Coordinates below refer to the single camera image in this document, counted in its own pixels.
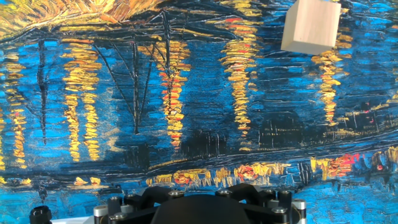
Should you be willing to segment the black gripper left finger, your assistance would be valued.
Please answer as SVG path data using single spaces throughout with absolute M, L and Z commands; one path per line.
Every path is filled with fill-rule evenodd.
M 158 207 L 172 199 L 182 198 L 185 192 L 167 187 L 149 187 L 142 195 L 128 194 L 124 197 L 114 196 L 106 205 L 93 209 L 93 224 L 112 223 L 153 223 Z

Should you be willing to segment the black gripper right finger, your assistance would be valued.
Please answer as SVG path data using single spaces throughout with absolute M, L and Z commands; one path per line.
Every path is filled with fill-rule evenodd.
M 240 183 L 215 192 L 238 202 L 249 223 L 307 224 L 307 202 L 293 199 L 288 190 L 261 189 Z

